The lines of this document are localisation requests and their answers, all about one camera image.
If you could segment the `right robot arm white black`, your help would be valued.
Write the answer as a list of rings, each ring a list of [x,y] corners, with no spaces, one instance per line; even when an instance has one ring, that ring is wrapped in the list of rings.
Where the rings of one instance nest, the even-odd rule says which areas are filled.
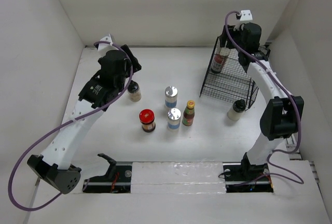
[[[268,159],[278,152],[278,145],[294,133],[301,132],[304,100],[293,96],[272,71],[268,56],[260,51],[261,27],[255,23],[224,25],[219,38],[222,48],[235,49],[244,71],[257,84],[266,108],[261,116],[260,135],[254,146],[244,154],[239,172],[252,179],[264,171]]]

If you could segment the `tall clear black-cap bottle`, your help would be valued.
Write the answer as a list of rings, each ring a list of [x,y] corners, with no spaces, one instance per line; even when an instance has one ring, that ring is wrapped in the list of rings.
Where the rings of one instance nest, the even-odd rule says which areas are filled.
[[[212,73],[221,73],[229,54],[229,48],[217,48],[211,62],[210,70],[212,71]]]

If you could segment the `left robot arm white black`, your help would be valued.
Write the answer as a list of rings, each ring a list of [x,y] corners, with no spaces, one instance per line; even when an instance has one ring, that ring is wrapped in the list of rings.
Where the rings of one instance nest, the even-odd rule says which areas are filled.
[[[142,68],[128,45],[113,46],[98,63],[101,68],[80,91],[68,125],[41,154],[31,155],[27,161],[39,178],[61,194],[70,193],[80,180],[81,169],[71,164],[79,145],[109,105],[126,91],[132,75]]]

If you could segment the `black-cap spice jar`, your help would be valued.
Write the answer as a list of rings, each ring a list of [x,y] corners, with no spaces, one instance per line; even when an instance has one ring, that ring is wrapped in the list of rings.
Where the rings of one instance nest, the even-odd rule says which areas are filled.
[[[141,91],[140,86],[134,80],[131,80],[128,88],[127,88],[129,99],[133,102],[138,102],[141,99]]]
[[[246,110],[245,100],[237,100],[227,112],[227,116],[232,121],[238,121]]]

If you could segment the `silver-lid blue-label shaker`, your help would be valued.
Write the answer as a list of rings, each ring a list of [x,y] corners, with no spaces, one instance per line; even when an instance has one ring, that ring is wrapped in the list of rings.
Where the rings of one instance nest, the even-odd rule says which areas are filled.
[[[168,86],[164,91],[165,95],[165,106],[167,108],[175,108],[177,105],[177,96],[178,96],[178,89],[175,86]]]
[[[168,129],[175,131],[181,123],[182,113],[178,108],[171,108],[168,111]]]

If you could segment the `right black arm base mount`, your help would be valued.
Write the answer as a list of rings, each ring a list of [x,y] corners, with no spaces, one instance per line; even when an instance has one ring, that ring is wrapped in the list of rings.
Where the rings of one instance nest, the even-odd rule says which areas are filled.
[[[219,178],[227,193],[273,193],[268,165],[251,165],[246,156],[241,162],[223,162]]]

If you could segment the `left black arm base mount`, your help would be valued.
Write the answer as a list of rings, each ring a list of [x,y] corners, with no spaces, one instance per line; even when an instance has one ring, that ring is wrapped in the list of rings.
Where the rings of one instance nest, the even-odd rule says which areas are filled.
[[[83,193],[130,193],[133,162],[117,162],[104,153],[98,156],[108,162],[108,169],[104,175],[86,179]]]

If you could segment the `yellow-cap brown sauce bottle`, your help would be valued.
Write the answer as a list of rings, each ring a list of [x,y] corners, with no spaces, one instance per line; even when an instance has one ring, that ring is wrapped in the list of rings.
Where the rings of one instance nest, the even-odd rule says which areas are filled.
[[[182,123],[185,126],[191,126],[195,117],[195,102],[189,100],[183,113]]]

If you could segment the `red-lid dark sauce jar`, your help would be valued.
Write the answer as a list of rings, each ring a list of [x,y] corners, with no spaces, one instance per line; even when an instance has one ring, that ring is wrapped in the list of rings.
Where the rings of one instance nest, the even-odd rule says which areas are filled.
[[[151,109],[143,109],[139,114],[142,129],[150,133],[156,128],[155,115]]]

